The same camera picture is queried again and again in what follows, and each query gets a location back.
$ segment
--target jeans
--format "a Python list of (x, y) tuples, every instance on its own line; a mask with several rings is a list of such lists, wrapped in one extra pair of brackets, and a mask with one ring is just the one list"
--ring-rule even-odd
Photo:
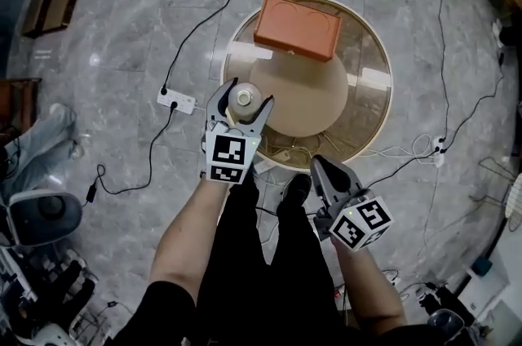
[(192, 344), (299, 344), (314, 335), (319, 344), (337, 344), (344, 329), (334, 284), (304, 208), (280, 204), (279, 241), (268, 265), (256, 228), (258, 197), (251, 175), (230, 190), (199, 290)]
[[(76, 113), (61, 105), (49, 118), (38, 119), (19, 139), (5, 147), (11, 159), (7, 175), (12, 176), (0, 183), (3, 205), (9, 204), (11, 195), (35, 188), (53, 168), (71, 157), (74, 142), (68, 140), (67, 132), (75, 121)], [(20, 157), (17, 160), (18, 144)]]

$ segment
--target person's right arm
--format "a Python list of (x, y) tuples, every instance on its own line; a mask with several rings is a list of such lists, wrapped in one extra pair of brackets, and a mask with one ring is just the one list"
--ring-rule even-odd
[(332, 237), (352, 311), (360, 328), (380, 336), (407, 321), (399, 294), (368, 249), (352, 252)]

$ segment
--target black sleeve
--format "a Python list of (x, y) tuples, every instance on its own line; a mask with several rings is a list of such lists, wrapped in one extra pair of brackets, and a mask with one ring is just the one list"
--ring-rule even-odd
[(416, 326), (402, 326), (390, 330), (379, 336), (378, 344), (386, 346), (405, 346), (415, 344), (422, 346), (443, 346), (444, 341), (440, 331), (435, 327), (419, 324)]
[(171, 282), (148, 286), (135, 315), (107, 346), (181, 344), (189, 336), (196, 306), (190, 294)]

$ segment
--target round beige disc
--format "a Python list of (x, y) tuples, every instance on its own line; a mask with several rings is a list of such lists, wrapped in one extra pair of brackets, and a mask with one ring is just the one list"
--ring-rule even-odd
[(335, 55), (326, 63), (284, 51), (257, 59), (250, 82), (263, 98), (274, 95), (267, 124), (291, 137), (321, 133), (339, 118), (348, 98), (347, 74)]

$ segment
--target white bottle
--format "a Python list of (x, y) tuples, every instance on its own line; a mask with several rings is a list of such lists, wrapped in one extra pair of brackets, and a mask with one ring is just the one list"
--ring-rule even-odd
[(228, 94), (228, 108), (241, 119), (250, 118), (262, 103), (261, 92), (252, 83), (238, 83)]

